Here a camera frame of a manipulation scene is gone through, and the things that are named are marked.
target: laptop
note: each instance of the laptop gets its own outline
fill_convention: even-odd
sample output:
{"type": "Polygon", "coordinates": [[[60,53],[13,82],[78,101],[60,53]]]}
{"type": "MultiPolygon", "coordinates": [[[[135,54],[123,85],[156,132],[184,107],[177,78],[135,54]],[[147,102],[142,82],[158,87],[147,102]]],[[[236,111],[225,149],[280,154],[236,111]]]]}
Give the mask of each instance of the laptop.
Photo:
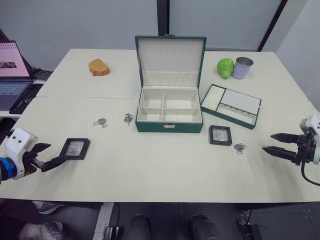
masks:
{"type": "Polygon", "coordinates": [[[0,111],[8,111],[32,84],[15,41],[0,41],[0,111]]]}

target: jewelry box lid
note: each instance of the jewelry box lid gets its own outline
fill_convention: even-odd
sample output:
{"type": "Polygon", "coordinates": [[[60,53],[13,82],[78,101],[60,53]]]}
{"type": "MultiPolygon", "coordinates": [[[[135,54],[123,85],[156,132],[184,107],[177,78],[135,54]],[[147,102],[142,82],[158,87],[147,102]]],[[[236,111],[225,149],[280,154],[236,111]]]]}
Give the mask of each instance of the jewelry box lid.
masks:
{"type": "Polygon", "coordinates": [[[135,36],[141,87],[198,87],[205,36],[135,36]]]}

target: black cable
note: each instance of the black cable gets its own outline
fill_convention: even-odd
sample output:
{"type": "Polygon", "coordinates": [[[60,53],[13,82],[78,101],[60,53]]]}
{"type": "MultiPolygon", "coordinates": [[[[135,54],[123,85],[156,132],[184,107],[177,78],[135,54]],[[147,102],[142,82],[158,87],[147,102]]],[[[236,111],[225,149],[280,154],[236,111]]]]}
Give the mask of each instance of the black cable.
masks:
{"type": "Polygon", "coordinates": [[[249,217],[248,217],[248,221],[246,221],[246,224],[247,224],[247,225],[248,225],[249,220],[250,220],[250,218],[251,218],[251,213],[252,213],[252,210],[250,210],[249,217]]]}
{"type": "Polygon", "coordinates": [[[317,183],[317,182],[315,182],[315,181],[311,181],[309,178],[306,177],[306,175],[305,175],[305,164],[306,164],[306,162],[304,162],[304,161],[301,163],[301,174],[302,174],[302,177],[303,177],[307,182],[309,182],[309,183],[311,183],[311,184],[314,184],[314,185],[320,187],[320,183],[317,183]]]}

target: black square frame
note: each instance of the black square frame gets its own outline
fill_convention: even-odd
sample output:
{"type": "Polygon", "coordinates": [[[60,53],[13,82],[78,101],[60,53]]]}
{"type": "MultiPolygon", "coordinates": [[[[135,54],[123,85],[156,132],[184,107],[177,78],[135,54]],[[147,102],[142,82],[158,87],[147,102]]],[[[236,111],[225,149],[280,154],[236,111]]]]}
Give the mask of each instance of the black square frame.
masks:
{"type": "Polygon", "coordinates": [[[209,135],[210,135],[210,144],[213,144],[213,145],[222,145],[222,146],[230,146],[230,145],[232,144],[231,131],[230,131],[230,127],[228,127],[228,126],[215,126],[215,125],[211,125],[210,128],[209,128],[209,135]],[[214,140],[213,129],[226,130],[226,131],[227,131],[227,134],[228,134],[228,141],[218,141],[218,140],[214,140]]]}
{"type": "Polygon", "coordinates": [[[60,152],[59,157],[66,157],[68,160],[83,160],[85,159],[89,145],[90,145],[90,140],[88,138],[67,138],[60,152]],[[83,142],[83,147],[81,149],[79,156],[66,155],[70,142],[83,142]]]}

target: shoe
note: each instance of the shoe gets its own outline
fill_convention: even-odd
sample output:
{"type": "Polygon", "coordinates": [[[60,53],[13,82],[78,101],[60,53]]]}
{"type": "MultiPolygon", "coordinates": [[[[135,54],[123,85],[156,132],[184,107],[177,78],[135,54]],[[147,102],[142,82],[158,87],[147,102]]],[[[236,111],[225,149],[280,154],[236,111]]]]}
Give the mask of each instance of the shoe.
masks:
{"type": "Polygon", "coordinates": [[[46,201],[32,201],[32,203],[34,204],[38,212],[44,215],[51,214],[58,208],[64,206],[62,204],[54,204],[46,201]]]}
{"type": "Polygon", "coordinates": [[[130,222],[126,232],[127,240],[151,240],[149,219],[142,214],[137,214],[130,222]]]}
{"type": "Polygon", "coordinates": [[[63,225],[59,221],[53,223],[45,223],[41,225],[40,233],[41,238],[39,240],[62,240],[63,239],[63,225]]]}
{"type": "Polygon", "coordinates": [[[217,226],[203,215],[194,215],[188,223],[190,239],[222,240],[223,237],[217,226]]]}
{"type": "Polygon", "coordinates": [[[19,239],[63,240],[63,225],[58,221],[45,224],[27,223],[21,230],[19,239]]]}

